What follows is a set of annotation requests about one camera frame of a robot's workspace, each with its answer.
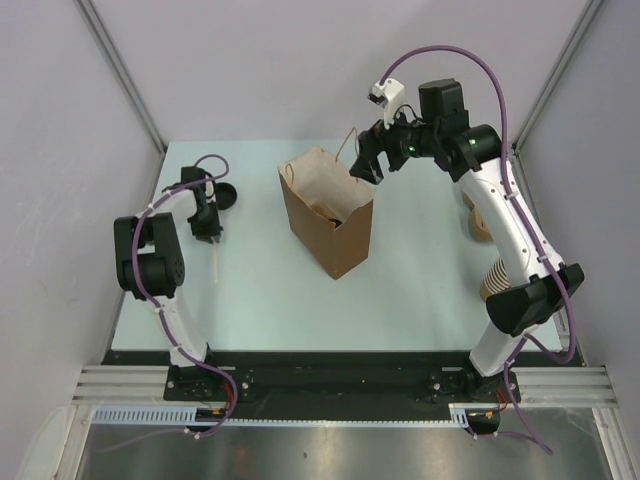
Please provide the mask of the black plastic cup lid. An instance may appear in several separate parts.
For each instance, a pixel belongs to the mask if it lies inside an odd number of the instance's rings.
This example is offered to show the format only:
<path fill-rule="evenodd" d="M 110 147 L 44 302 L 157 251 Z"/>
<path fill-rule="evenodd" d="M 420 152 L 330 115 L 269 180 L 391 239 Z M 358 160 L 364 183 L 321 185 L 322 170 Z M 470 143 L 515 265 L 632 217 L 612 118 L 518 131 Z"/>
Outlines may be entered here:
<path fill-rule="evenodd" d="M 227 182 L 218 182 L 214 187 L 215 203 L 220 211 L 228 210 L 237 201 L 236 188 Z"/>

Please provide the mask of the brown paper takeout bag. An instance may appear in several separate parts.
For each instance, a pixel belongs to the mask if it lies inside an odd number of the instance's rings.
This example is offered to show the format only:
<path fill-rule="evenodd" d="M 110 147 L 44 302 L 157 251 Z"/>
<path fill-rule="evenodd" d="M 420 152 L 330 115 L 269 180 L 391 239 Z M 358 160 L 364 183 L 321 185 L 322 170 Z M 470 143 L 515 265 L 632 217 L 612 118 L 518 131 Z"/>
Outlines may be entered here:
<path fill-rule="evenodd" d="M 334 280 L 369 256 L 374 188 L 314 145 L 278 167 L 290 230 Z M 335 227 L 327 218 L 337 218 Z"/>

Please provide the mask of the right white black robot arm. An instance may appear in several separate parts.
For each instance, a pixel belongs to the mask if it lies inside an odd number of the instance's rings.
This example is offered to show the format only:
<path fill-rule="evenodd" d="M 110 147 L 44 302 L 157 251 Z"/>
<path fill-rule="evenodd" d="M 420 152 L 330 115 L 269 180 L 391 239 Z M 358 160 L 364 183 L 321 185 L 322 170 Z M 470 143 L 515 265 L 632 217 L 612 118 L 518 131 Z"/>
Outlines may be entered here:
<path fill-rule="evenodd" d="M 383 172 L 400 170 L 411 158 L 431 158 L 465 193 L 486 222 L 505 267 L 509 286 L 486 301 L 490 323 L 461 376 L 463 393 L 484 401 L 497 389 L 496 374 L 511 363 L 520 342 L 558 310 L 584 280 L 579 264 L 568 265 L 544 238 L 529 208 L 518 200 L 511 167 L 501 158 L 493 127 L 469 124 L 462 86 L 454 79 L 419 87 L 420 116 L 408 121 L 401 109 L 405 88 L 395 79 L 373 84 L 369 99 L 383 117 L 358 136 L 351 176 L 379 184 Z"/>

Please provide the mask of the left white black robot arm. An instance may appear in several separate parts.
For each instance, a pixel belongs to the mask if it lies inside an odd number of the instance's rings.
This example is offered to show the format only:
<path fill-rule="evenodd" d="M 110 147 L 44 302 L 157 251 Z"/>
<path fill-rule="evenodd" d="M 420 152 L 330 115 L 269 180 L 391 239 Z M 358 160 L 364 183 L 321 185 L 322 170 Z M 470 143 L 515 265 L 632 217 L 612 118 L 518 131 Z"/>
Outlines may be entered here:
<path fill-rule="evenodd" d="M 116 276 L 122 290 L 144 303 L 158 319 L 169 348 L 170 362 L 192 368 L 186 387 L 197 398 L 214 397 L 221 376 L 203 365 L 209 346 L 189 311 L 182 286 L 186 263 L 178 229 L 188 225 L 191 236 L 213 244 L 221 239 L 216 180 L 204 169 L 187 166 L 181 179 L 135 215 L 114 221 Z"/>

